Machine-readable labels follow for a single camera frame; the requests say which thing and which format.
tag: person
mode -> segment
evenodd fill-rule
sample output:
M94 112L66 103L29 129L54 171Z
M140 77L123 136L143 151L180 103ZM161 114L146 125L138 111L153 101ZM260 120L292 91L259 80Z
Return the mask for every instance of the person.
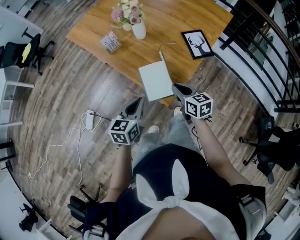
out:
M121 146L107 196L86 211L84 239L250 240L263 227L265 188L235 170L204 120L192 119L205 159L180 107L141 137L132 162Z

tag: wooden table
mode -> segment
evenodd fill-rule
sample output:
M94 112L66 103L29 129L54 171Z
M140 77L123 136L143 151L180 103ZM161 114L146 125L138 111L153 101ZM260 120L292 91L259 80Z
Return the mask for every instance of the wooden table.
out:
M144 4L147 36L137 40L132 31L113 28L113 0L100 0L69 32L67 38L108 63L139 86L143 86L138 68L165 61L174 83L187 83L201 59L193 60L181 32L201 29L212 46L232 15L212 0L140 0ZM113 54L100 44L109 31L117 35L123 46ZM168 106L174 97L161 101Z

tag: white cable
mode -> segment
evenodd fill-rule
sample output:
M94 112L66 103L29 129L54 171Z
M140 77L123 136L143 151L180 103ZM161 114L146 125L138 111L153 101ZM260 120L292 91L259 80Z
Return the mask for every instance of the white cable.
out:
M80 139L81 139L81 132L83 132L85 129L87 129L87 128L85 127L84 122L83 122L83 120L84 120L84 118L86 117L87 114L88 114L87 112L84 112L84 113L81 115L81 122L80 122L80 127L79 127L79 129L78 129L78 128L71 128L70 131L69 131L69 134L67 135L67 138L65 139L65 141L63 142L62 145L49 145L49 146L48 146L47 151L46 151L46 160L42 163L42 165L40 166L40 168L34 173L33 177L31 176L31 173L28 173L28 177L29 177L29 178L33 179L33 178L36 176L36 174L42 169L44 163L46 163L46 162L48 161L48 152L49 152L49 150L50 150L50 147L62 147L63 145L65 145L65 143L66 143L67 140L69 139L72 130L77 130L77 131L79 131L79 139L78 139L78 143L77 143L77 153L78 153L79 168L80 168L80 173L81 173L81 178L80 178L80 181L79 181L79 187L81 187L81 182L82 182L82 180L83 180L83 172L82 172L82 169L81 169L81 161L80 161L80 153L79 153L79 142L80 142ZM100 123L100 121L101 121L101 119L102 119L100 113L98 113L98 114L99 114L99 115L95 115L95 114L94 114L94 116L98 116L98 117L100 117L100 119L99 119L98 123L96 124L96 126L93 127L91 130L89 130L89 131L91 131L91 132L93 132L93 131L96 129L96 127L99 125L99 123ZM42 193L42 195L44 195L44 196L47 198L47 200L49 201L49 203L47 203L47 202L45 202L44 200L42 200L41 197L39 197L39 196L33 191L33 193L38 197L38 199L41 200L41 201L43 201L45 204L47 204L47 205L50 206L50 205L51 205L51 201L50 201L49 198L46 196L46 194L44 194L43 192L41 192L41 191L38 190L38 189L36 189L36 190L37 190L38 192Z

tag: white vase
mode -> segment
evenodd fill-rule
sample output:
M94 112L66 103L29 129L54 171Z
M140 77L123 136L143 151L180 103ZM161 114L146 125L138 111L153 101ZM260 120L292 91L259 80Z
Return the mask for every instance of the white vase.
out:
M143 21L132 26L132 31L137 39L144 39L146 37L146 26Z

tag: shoe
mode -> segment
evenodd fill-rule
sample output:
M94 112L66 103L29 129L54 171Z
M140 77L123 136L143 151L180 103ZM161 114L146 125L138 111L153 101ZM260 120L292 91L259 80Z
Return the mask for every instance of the shoe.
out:
M156 125L153 125L149 128L148 133L159 133L159 127Z
M174 109L174 116L177 116L178 114L182 115L181 107L175 107Z

